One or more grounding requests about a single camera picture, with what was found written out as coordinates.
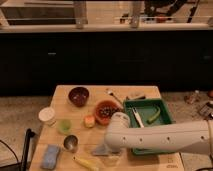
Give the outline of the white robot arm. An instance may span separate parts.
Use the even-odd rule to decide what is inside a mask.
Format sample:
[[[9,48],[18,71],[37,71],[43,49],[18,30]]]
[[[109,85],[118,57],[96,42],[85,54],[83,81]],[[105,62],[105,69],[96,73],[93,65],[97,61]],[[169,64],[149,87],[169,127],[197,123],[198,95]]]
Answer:
[[[104,135],[111,150],[138,148],[213,155],[213,121],[130,128],[130,118],[116,112]]]

